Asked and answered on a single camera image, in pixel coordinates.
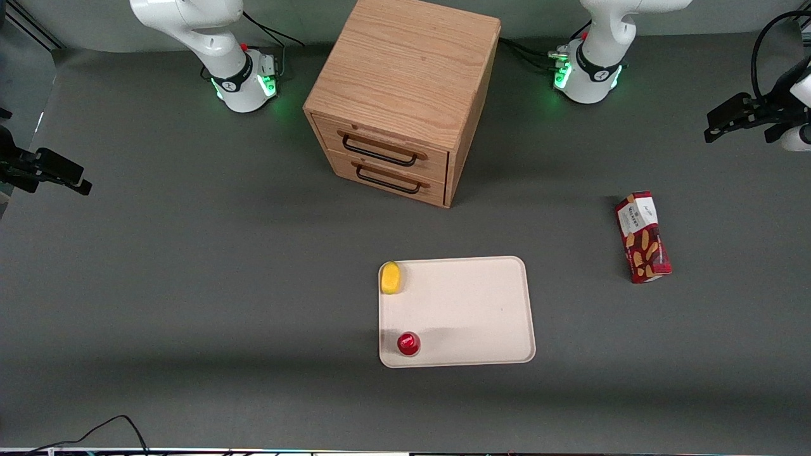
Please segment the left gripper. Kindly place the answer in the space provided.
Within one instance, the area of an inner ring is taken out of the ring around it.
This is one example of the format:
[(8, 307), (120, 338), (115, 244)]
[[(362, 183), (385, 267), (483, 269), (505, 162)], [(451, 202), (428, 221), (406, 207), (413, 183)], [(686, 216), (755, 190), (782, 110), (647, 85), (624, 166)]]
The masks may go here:
[(799, 127), (809, 122), (809, 60), (801, 60), (774, 82), (770, 92), (762, 92), (758, 72), (752, 70), (752, 96), (738, 93), (707, 113), (704, 140), (711, 144), (736, 127)]

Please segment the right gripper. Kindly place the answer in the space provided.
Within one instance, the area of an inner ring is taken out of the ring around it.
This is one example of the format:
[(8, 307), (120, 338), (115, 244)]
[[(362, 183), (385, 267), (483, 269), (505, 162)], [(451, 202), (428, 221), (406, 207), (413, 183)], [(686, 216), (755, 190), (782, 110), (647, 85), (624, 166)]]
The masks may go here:
[(1, 180), (26, 193), (35, 193), (39, 181), (51, 182), (88, 196), (92, 182), (83, 179), (84, 168), (49, 148), (38, 148), (35, 154), (19, 148), (8, 128), (1, 126)]

